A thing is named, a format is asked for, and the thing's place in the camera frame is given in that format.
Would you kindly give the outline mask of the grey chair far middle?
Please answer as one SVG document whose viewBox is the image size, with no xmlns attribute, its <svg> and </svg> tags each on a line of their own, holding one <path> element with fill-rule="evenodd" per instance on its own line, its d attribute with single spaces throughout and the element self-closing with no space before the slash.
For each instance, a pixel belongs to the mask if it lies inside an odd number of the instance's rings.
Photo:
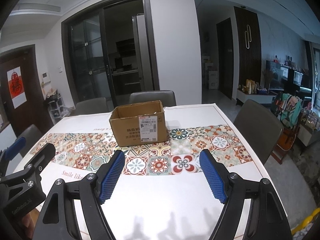
<svg viewBox="0 0 320 240">
<path fill-rule="evenodd" d="M 132 93 L 129 97 L 129 103 L 141 103 L 149 101 L 161 101 L 163 107 L 176 106 L 175 94 L 172 90 L 154 90 Z"/>
</svg>

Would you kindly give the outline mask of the glass sliding door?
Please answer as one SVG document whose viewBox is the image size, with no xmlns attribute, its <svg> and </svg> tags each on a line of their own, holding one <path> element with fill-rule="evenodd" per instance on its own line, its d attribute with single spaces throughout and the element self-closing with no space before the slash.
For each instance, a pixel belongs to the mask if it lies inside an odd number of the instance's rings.
<svg viewBox="0 0 320 240">
<path fill-rule="evenodd" d="M 68 85 L 74 103 L 105 98 L 116 107 L 103 9 L 75 14 L 61 24 L 62 51 Z"/>
</svg>

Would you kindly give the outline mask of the small shelf rack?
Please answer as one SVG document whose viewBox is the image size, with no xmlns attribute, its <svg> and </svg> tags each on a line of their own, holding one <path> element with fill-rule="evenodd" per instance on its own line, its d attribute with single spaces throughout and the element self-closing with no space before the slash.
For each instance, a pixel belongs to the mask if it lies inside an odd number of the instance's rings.
<svg viewBox="0 0 320 240">
<path fill-rule="evenodd" d="M 57 124 L 69 113 L 57 89 L 49 90 L 46 95 L 45 104 L 48 108 L 48 112 L 53 121 L 53 124 Z"/>
</svg>

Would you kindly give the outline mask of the grey chair right side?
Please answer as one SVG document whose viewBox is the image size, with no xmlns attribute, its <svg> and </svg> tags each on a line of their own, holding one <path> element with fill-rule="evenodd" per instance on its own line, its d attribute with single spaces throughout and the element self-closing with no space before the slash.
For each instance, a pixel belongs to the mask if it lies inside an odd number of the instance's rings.
<svg viewBox="0 0 320 240">
<path fill-rule="evenodd" d="M 262 164 L 267 162 L 284 129 L 269 109 L 251 99 L 243 104 L 233 124 Z"/>
</svg>

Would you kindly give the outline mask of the colourful clothes pile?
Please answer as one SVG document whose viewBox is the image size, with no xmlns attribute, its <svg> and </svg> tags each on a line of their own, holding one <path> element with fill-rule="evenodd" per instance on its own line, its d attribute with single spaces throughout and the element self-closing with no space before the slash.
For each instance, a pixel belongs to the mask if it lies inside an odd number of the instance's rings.
<svg viewBox="0 0 320 240">
<path fill-rule="evenodd" d="M 279 92 L 271 103 L 271 112 L 289 128 L 294 128 L 302 110 L 302 99 L 289 93 Z"/>
</svg>

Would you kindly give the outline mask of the grey chair left side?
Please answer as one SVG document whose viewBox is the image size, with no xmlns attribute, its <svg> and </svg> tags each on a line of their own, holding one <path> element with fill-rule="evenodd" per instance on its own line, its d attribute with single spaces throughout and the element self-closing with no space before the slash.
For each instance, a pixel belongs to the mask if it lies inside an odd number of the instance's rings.
<svg viewBox="0 0 320 240">
<path fill-rule="evenodd" d="M 17 137 L 16 141 L 21 137 L 24 137 L 26 140 L 24 148 L 20 151 L 20 155 L 24 158 L 33 146 L 43 137 L 43 134 L 34 124 L 32 124 Z"/>
</svg>

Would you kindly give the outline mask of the grey chair far left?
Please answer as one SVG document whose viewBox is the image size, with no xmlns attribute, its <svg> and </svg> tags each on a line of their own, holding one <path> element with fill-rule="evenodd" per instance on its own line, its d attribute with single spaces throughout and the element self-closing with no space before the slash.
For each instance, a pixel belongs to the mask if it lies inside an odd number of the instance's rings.
<svg viewBox="0 0 320 240">
<path fill-rule="evenodd" d="M 109 112 L 106 98 L 95 98 L 85 101 L 81 101 L 76 104 L 75 110 L 73 110 L 70 116 L 99 114 Z"/>
</svg>

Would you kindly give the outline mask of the dark wooden entry door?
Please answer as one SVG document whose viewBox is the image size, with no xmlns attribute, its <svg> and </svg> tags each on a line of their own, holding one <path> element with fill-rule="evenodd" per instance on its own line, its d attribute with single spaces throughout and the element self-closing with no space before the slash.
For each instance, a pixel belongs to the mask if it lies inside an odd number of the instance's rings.
<svg viewBox="0 0 320 240">
<path fill-rule="evenodd" d="M 31 125 L 43 134 L 53 126 L 44 104 L 34 45 L 1 53 L 1 102 L 16 136 Z"/>
</svg>

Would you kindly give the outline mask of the grey chair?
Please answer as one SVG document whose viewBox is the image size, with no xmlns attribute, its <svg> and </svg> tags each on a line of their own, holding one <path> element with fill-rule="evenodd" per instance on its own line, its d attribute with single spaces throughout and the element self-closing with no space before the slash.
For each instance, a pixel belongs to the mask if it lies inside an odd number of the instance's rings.
<svg viewBox="0 0 320 240">
<path fill-rule="evenodd" d="M 76 104 L 75 110 L 73 110 L 70 116 L 99 114 L 109 112 L 106 98 L 95 98 L 85 101 L 81 101 Z"/>
<path fill-rule="evenodd" d="M 233 124 L 262 164 L 267 162 L 284 129 L 269 109 L 251 99 L 243 104 Z"/>
<path fill-rule="evenodd" d="M 43 134 L 34 124 L 32 124 L 17 137 L 16 141 L 21 137 L 24 137 L 26 140 L 24 148 L 20 151 L 20 155 L 24 158 L 33 146 L 43 137 Z"/>
<path fill-rule="evenodd" d="M 149 101 L 161 101 L 163 107 L 176 106 L 175 94 L 172 90 L 154 90 L 132 93 L 129 97 L 129 103 L 141 103 Z"/>
</svg>

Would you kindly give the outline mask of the wall intercom panel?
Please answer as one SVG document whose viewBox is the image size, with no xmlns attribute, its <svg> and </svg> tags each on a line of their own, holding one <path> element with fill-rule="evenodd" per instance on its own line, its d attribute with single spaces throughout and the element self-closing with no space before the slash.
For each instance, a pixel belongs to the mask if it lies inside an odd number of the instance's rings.
<svg viewBox="0 0 320 240">
<path fill-rule="evenodd" d="M 49 73 L 48 72 L 44 72 L 41 74 L 41 77 L 42 77 L 42 82 L 44 84 L 47 84 L 47 83 L 50 83 L 50 76 L 49 76 Z"/>
</svg>

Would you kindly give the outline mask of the cardboard box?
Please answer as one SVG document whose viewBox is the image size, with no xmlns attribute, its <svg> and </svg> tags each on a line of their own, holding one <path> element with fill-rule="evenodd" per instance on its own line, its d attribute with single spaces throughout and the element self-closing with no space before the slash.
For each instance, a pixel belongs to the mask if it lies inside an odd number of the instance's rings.
<svg viewBox="0 0 320 240">
<path fill-rule="evenodd" d="M 153 144 L 169 139 L 163 105 L 159 100 L 118 106 L 109 121 L 120 147 Z"/>
</svg>

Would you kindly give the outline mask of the silver refrigerator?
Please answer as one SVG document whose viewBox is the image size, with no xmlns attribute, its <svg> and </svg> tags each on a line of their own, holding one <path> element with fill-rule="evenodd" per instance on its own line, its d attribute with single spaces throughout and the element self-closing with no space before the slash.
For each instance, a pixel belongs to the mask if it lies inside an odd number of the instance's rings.
<svg viewBox="0 0 320 240">
<path fill-rule="evenodd" d="M 132 27 L 141 90 L 150 91 L 154 87 L 144 14 L 132 17 Z"/>
</svg>

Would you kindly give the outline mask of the red fu poster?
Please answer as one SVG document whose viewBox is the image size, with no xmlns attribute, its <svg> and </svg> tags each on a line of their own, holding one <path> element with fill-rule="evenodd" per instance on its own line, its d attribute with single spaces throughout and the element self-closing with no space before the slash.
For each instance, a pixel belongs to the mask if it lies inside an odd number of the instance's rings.
<svg viewBox="0 0 320 240">
<path fill-rule="evenodd" d="M 16 109 L 27 101 L 22 80 L 21 68 L 16 67 L 7 71 L 7 78 L 12 104 L 14 109 Z"/>
</svg>

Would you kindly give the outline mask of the white tv cabinet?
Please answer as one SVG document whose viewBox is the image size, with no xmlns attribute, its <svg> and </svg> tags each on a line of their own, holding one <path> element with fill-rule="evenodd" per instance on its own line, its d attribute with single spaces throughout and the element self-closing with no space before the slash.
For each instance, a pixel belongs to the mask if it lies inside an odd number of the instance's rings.
<svg viewBox="0 0 320 240">
<path fill-rule="evenodd" d="M 243 105 L 247 100 L 253 100 L 262 105 L 270 105 L 275 97 L 276 94 L 246 94 L 242 90 L 238 89 L 236 93 L 236 104 Z"/>
</svg>

